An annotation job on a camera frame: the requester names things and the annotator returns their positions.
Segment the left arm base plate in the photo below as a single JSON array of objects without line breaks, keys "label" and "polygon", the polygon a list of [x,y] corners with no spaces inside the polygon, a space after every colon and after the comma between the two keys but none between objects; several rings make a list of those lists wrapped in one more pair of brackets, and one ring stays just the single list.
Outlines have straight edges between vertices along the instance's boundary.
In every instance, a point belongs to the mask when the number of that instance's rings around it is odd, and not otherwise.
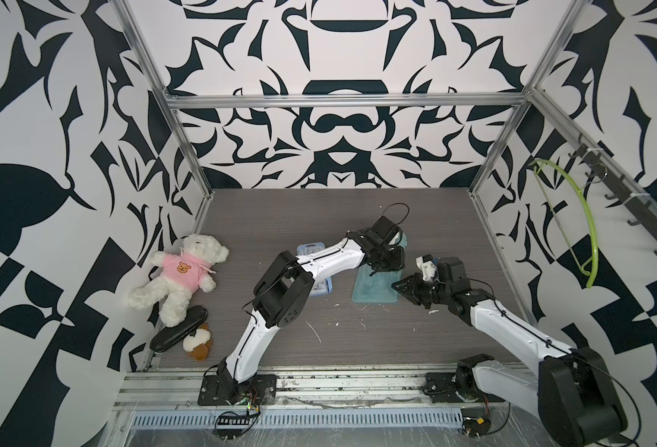
[{"label": "left arm base plate", "polygon": [[257,374],[242,384],[235,384],[231,379],[210,374],[203,378],[197,404],[203,407],[238,405],[252,400],[261,405],[275,398],[277,379],[274,374]]}]

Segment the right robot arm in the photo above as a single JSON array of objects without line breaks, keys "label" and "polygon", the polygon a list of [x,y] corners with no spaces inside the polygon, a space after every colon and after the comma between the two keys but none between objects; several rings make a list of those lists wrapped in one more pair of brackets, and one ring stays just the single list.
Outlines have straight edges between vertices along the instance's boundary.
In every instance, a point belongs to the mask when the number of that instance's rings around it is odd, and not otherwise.
[{"label": "right robot arm", "polygon": [[410,303],[426,309],[445,305],[468,326],[498,342],[519,359],[515,369],[480,354],[458,362],[449,385],[429,378],[424,392],[437,400],[455,395],[463,402],[488,396],[538,418],[560,446],[587,446],[628,428],[628,417],[601,355],[549,337],[509,311],[484,282],[469,279],[455,257],[418,260],[420,272],[393,283]]}]

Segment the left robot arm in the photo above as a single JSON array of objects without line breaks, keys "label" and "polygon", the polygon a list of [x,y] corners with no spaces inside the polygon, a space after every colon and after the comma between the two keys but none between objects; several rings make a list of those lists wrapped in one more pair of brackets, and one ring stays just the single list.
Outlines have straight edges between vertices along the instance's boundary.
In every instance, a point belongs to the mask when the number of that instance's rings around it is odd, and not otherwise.
[{"label": "left robot arm", "polygon": [[349,231],[338,243],[308,255],[283,251],[254,288],[249,322],[235,349],[218,363],[218,383],[231,400],[251,386],[276,333],[300,316],[316,283],[369,266],[376,273],[405,265],[402,229],[382,216],[370,227]]}]

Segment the teal ruler set case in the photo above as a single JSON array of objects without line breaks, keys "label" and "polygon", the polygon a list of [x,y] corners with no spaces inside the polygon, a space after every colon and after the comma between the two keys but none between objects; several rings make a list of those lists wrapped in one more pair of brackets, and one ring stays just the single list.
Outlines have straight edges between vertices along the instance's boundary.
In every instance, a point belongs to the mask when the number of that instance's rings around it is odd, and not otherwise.
[{"label": "teal ruler set case", "polygon": [[390,261],[390,266],[398,266],[397,270],[376,272],[367,263],[361,264],[356,276],[356,284],[352,301],[358,304],[391,304],[398,301],[398,293],[392,284],[402,278],[405,268],[405,249],[407,237],[399,230],[391,239],[390,245],[397,245],[402,256],[397,261]]}]

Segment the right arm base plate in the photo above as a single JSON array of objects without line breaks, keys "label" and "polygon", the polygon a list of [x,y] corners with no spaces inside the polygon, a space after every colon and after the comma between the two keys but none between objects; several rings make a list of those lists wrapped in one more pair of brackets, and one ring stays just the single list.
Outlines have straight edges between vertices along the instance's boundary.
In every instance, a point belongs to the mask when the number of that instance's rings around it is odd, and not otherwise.
[{"label": "right arm base plate", "polygon": [[429,372],[425,374],[425,384],[421,391],[432,403],[484,403],[485,400],[503,402],[503,399],[485,394],[477,388],[472,368],[483,361],[493,361],[493,357],[479,354],[459,361],[455,372]]}]

